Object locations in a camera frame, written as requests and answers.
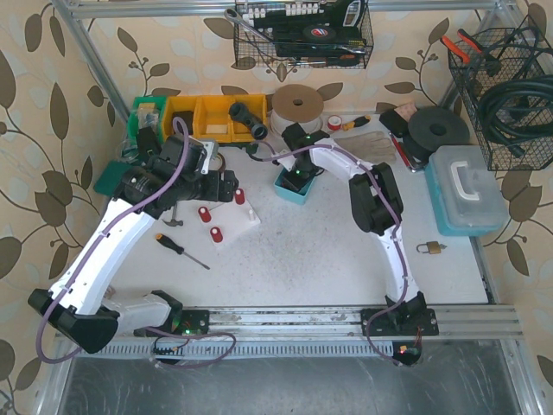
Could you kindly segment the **black handled hammer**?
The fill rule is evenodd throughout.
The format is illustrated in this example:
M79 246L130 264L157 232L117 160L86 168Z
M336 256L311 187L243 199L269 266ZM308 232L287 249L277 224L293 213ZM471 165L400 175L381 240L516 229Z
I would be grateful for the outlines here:
M183 221L177 219L177 213L178 213L178 204L176 203L173 206L172 214L169 220L164 220L164 224L168 227L182 227Z

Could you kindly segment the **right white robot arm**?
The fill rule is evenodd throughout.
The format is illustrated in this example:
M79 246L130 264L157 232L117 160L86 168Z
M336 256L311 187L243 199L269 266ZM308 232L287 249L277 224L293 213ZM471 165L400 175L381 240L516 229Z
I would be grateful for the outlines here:
M319 171L334 175L348 186L357 227L374 235L382 246L391 268L385 282L386 307L361 311L366 321L364 335L438 335L435 312L413 277L404 249L404 205L391 166L365 162L340 147L325 131L307 133L298 123L283 130L282 140L289 150L280 154L272 151L266 159L295 159L293 168L283 174L282 185L297 194Z

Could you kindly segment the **brown tape roll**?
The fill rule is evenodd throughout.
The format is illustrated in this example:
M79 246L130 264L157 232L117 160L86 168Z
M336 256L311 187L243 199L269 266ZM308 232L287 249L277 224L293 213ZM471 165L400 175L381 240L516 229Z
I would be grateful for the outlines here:
M217 153L215 158L219 161L219 167L217 168L218 172L223 173L226 170L226 159L225 159L225 157L222 154Z

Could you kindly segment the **red spring short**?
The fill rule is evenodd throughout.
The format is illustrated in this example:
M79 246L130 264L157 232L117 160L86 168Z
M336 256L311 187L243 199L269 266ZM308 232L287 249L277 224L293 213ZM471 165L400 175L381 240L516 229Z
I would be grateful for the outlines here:
M245 203L245 193L241 188L237 188L234 193L234 201L237 205L243 205Z

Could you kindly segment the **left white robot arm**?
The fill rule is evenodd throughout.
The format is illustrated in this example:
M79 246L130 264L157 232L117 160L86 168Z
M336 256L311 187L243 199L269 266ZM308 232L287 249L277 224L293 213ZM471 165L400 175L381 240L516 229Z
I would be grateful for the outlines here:
M31 292L28 303L42 317L35 339L42 362L59 363L43 351L47 326L88 354L120 334L190 335L181 303L162 290L130 300L105 298L126 256L164 212L180 201L230 202L238 189L233 171L209 167L218 153L215 140L190 137L182 118L173 128L174 135L143 166L123 173L99 226L63 276L50 288Z

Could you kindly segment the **red spring long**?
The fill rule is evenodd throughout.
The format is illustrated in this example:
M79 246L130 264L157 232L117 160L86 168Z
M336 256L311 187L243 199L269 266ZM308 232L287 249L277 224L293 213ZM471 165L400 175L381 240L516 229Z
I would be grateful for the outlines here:
M223 241L223 234L218 227L212 227L210 229L210 235L214 243L221 243Z

